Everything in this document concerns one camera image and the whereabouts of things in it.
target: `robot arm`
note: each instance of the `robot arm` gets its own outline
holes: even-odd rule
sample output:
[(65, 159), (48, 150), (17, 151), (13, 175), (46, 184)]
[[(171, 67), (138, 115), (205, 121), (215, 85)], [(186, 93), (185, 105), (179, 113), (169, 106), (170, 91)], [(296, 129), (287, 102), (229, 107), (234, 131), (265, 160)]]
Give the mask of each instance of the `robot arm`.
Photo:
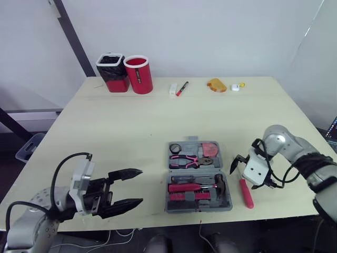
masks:
[(5, 253), (47, 253), (57, 234), (58, 225), (71, 220), (75, 213), (80, 215), (99, 215), (102, 219), (120, 215), (136, 206), (143, 199), (124, 199), (112, 204), (110, 185), (115, 180), (126, 180), (142, 173), (138, 169), (113, 171), (108, 178), (91, 180), (94, 162), (80, 161), (74, 171), (70, 187), (55, 187), (56, 211), (52, 210), (50, 188), (38, 192), (30, 203), (42, 206), (49, 214), (29, 207), (7, 231)]
[(330, 157), (320, 154), (305, 139), (293, 136), (284, 126), (268, 127), (263, 140), (256, 139), (253, 142), (246, 158), (238, 155), (234, 159), (230, 173), (235, 170), (238, 162), (244, 162), (247, 165), (242, 176), (254, 184), (252, 189), (263, 185), (282, 188), (271, 179), (272, 159), (278, 153), (283, 155), (292, 167), (298, 169), (310, 189), (316, 193), (313, 204), (320, 215), (326, 220), (337, 222), (336, 163)]

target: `toolbox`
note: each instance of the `toolbox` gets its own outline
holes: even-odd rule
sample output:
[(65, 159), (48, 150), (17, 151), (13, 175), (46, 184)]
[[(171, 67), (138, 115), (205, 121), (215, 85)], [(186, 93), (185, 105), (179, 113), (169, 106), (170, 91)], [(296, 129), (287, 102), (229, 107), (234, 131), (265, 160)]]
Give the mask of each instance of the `toolbox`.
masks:
[(215, 141), (170, 142), (166, 208), (168, 213), (230, 211), (233, 207), (219, 144)]

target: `red screwdriver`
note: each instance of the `red screwdriver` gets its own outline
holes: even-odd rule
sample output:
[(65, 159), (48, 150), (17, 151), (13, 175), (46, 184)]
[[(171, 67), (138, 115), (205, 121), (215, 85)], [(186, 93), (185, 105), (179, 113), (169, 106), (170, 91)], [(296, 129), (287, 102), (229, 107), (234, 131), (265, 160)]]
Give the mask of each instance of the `red screwdriver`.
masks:
[(170, 184), (168, 186), (168, 192), (183, 192), (183, 191), (199, 191), (204, 188), (216, 188), (216, 184), (197, 184), (197, 183), (182, 183), (182, 184)]
[(252, 195), (249, 191), (249, 188), (247, 186), (246, 180), (242, 177), (240, 170), (237, 169), (240, 175), (240, 187), (241, 187), (241, 191), (242, 191), (242, 195), (243, 195), (243, 199), (244, 199), (244, 203), (246, 205), (246, 207), (248, 207), (249, 209), (254, 208), (254, 201), (252, 199)]

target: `pliers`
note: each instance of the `pliers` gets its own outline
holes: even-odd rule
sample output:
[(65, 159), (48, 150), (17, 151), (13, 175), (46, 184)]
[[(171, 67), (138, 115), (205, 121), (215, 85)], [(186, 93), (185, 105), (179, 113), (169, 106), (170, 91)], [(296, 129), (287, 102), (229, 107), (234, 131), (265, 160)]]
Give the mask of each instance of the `pliers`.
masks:
[(179, 165), (179, 164), (170, 164), (170, 169), (188, 169), (188, 168), (199, 168), (200, 165), (209, 165), (213, 163), (213, 160), (207, 157), (198, 158), (196, 155), (185, 155), (185, 154), (176, 154), (170, 156), (171, 160), (174, 159), (187, 159), (191, 160), (193, 162), (190, 162), (185, 165)]

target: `light wooden tabletop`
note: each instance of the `light wooden tabletop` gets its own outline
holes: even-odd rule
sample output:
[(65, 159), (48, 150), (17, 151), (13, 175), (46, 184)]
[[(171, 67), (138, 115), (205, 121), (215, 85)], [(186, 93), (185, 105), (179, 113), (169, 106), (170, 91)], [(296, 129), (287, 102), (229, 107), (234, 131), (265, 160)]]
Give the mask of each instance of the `light wooden tabletop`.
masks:
[[(296, 136), (311, 142), (320, 152), (335, 153), (299, 107), (272, 77), (220, 78), (228, 88), (245, 82), (239, 92), (211, 91), (210, 78), (154, 78), (154, 90), (146, 95), (110, 93), (100, 77), (89, 77), (63, 110), (48, 134), (15, 181), (0, 205), (0, 228), (5, 228), (7, 206), (29, 199), (51, 184), (59, 162), (75, 152), (90, 152), (96, 167), (92, 179), (106, 177), (113, 170), (138, 168), (143, 174), (116, 181), (113, 200), (144, 198), (135, 209), (113, 218), (75, 215), (61, 224), (60, 231), (105, 230), (187, 225), (199, 223), (273, 219), (314, 215), (314, 193), (300, 177), (285, 189), (262, 187), (251, 190), (254, 209), (242, 199), (237, 173), (229, 176), (229, 166), (237, 154), (246, 156), (256, 138), (273, 124), (281, 124)], [(179, 98), (169, 97), (169, 87), (185, 81), (189, 85)], [(165, 212), (167, 144), (197, 135), (220, 145), (233, 209), (229, 212), (168, 214)], [(78, 158), (61, 169), (57, 185), (69, 186)], [(281, 177), (289, 163), (278, 155), (273, 169)], [(15, 207), (11, 220), (24, 211)]]

